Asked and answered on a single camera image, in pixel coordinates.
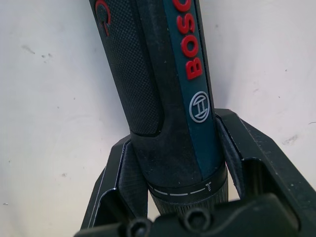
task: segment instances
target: white background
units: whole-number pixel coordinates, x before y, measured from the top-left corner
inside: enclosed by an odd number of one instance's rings
[[[271,136],[316,188],[316,1],[200,4],[215,106]],[[0,236],[72,236],[127,134],[88,0],[2,0]]]

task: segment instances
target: cordless screwdriver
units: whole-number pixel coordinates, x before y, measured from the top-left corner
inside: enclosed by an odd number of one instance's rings
[[[90,0],[161,214],[228,200],[198,0]]]

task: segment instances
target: red power button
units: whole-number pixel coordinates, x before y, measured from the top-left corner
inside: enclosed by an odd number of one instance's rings
[[[104,0],[97,0],[95,3],[95,14],[97,15],[100,25],[104,27],[106,35],[109,36],[111,14],[109,7]]]

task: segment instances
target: red bosch logo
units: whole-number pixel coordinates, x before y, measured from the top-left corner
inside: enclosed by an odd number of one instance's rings
[[[175,8],[180,12],[187,12],[191,8],[191,0],[186,0],[185,3],[180,3],[180,0],[172,0]],[[194,33],[195,31],[195,21],[191,13],[186,13],[184,17],[178,15],[177,26],[181,34],[186,35],[187,33]],[[188,80],[192,80],[198,76],[202,75],[202,63],[201,60],[196,57],[198,53],[199,44],[198,40],[194,35],[186,35],[181,41],[181,49],[183,54],[191,58],[191,60],[186,63],[186,72]]]
[[[111,23],[111,14],[108,5],[104,0],[97,0],[95,3],[95,14],[98,22],[104,27],[105,33],[109,36],[109,26]]]

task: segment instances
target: white circular logo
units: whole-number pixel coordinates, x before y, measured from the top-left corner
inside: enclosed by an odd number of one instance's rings
[[[190,102],[190,116],[194,122],[204,122],[209,114],[209,99],[204,91],[196,93]]]

